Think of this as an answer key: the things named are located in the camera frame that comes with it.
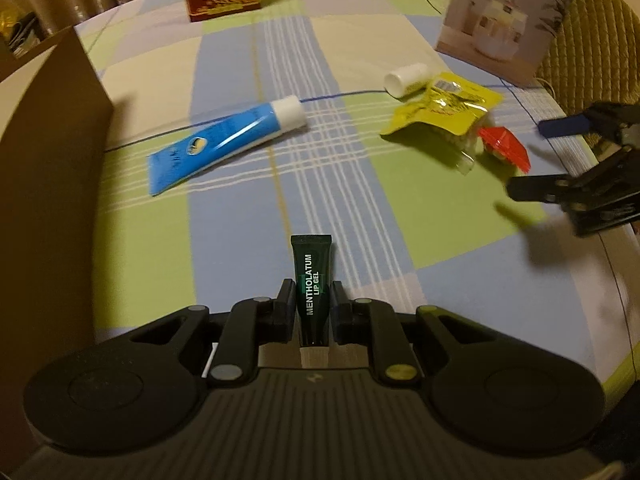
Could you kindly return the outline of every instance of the white cap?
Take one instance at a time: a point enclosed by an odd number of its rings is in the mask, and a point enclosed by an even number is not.
[[[385,75],[385,90],[399,99],[427,86],[434,76],[433,71],[424,63],[403,66]]]
[[[295,95],[271,101],[271,108],[280,124],[280,133],[295,130],[306,124],[305,109]]]

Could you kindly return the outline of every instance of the screw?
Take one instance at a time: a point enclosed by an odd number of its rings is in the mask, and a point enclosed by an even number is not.
[[[411,365],[391,365],[385,370],[385,375],[395,381],[410,381],[418,374],[418,370]]]

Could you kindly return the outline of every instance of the cardboard panel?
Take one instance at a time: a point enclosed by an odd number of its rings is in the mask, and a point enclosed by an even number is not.
[[[22,414],[24,385],[46,363],[94,341],[94,209],[113,105],[73,29],[38,45],[20,58],[16,70],[27,70],[47,49],[0,138],[0,470],[5,472],[36,446]],[[0,86],[20,78],[3,79]]]
[[[0,81],[4,80],[11,72],[18,67],[18,60],[0,38]]]

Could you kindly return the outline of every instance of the tablecloth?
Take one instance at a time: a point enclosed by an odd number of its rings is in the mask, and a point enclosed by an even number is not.
[[[640,339],[630,229],[578,239],[557,207],[512,202],[500,162],[463,176],[430,136],[379,135],[398,106],[383,75],[426,62],[503,95],[492,119],[526,146],[531,174],[578,173],[594,163],[580,140],[536,133],[562,115],[553,99],[435,53],[447,0],[262,4],[190,23],[184,0],[135,0],[78,26],[116,106],[95,229],[98,336],[273,296],[293,277],[290,235],[328,233],[353,297],[437,304],[583,364],[615,402]],[[147,155],[289,94],[306,130],[148,195]]]

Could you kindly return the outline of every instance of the mentholatum lip gel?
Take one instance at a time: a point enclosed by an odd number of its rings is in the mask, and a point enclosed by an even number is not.
[[[296,266],[296,303],[300,316],[302,365],[303,368],[326,367],[326,350],[305,352],[305,349],[324,347],[328,350],[329,346],[331,235],[293,235],[291,247]],[[310,366],[305,366],[306,355],[316,356],[311,358],[314,363],[306,363]]]

